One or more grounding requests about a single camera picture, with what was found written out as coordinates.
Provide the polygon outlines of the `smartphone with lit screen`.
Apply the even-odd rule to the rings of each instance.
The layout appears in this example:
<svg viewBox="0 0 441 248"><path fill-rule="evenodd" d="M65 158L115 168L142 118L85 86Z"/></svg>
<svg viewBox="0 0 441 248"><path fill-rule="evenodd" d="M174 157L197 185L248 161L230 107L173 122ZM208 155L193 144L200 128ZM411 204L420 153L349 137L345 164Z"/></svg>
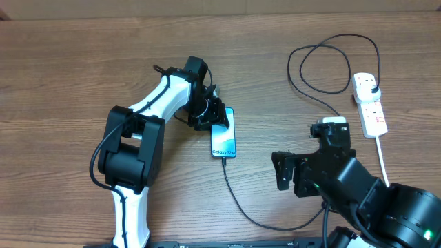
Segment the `smartphone with lit screen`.
<svg viewBox="0 0 441 248"><path fill-rule="evenodd" d="M213 125L211 130L211 154L214 158L236 157L234 110L231 107L225 110L229 127Z"/></svg>

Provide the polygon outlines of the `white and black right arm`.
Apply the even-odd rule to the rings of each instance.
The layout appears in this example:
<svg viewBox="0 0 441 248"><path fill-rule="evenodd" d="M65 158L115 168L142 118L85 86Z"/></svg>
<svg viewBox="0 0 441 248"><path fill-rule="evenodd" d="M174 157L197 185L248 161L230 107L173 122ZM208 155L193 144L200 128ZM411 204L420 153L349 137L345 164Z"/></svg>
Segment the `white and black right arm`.
<svg viewBox="0 0 441 248"><path fill-rule="evenodd" d="M368 242L381 247L439 247L440 199L427 190L386 185L356 159L346 122L315 123L310 154L273 152L277 188L299 198L321 196Z"/></svg>

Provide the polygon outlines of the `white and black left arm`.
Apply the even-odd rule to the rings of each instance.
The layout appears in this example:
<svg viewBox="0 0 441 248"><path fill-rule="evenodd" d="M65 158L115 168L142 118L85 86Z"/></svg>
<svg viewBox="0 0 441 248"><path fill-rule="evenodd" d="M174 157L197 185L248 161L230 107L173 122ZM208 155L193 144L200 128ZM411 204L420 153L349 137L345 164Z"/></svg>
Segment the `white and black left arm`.
<svg viewBox="0 0 441 248"><path fill-rule="evenodd" d="M184 68L154 69L160 82L143 100L130 107L114 106L103 139L91 159L92 182L114 197L116 231L111 247L147 247L147 197L163 157L165 125L184 109L187 125L196 131L232 126L216 86L204 85L209 67L189 56Z"/></svg>

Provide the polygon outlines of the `white charger adapter plug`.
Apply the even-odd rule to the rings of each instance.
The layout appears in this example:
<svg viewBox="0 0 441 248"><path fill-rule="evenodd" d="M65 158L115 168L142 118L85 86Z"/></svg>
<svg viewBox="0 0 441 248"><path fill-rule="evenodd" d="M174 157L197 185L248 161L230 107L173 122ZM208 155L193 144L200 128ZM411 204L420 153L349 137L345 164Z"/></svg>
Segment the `white charger adapter plug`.
<svg viewBox="0 0 441 248"><path fill-rule="evenodd" d="M370 85L356 85L353 92L356 103L365 104L379 100L381 97L381 90L378 89L376 92L373 92L374 89L375 87L371 87Z"/></svg>

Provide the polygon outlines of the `white power strip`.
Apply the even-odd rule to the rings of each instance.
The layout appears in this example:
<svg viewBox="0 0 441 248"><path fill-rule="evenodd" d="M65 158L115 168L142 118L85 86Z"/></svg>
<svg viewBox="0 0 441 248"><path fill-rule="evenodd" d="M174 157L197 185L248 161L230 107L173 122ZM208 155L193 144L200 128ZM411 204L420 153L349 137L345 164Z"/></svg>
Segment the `white power strip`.
<svg viewBox="0 0 441 248"><path fill-rule="evenodd" d="M374 75L366 72L355 73L352 77L353 91L356 85L377 87ZM372 103L357 104L361 126L365 138L378 138L388 132L380 99Z"/></svg>

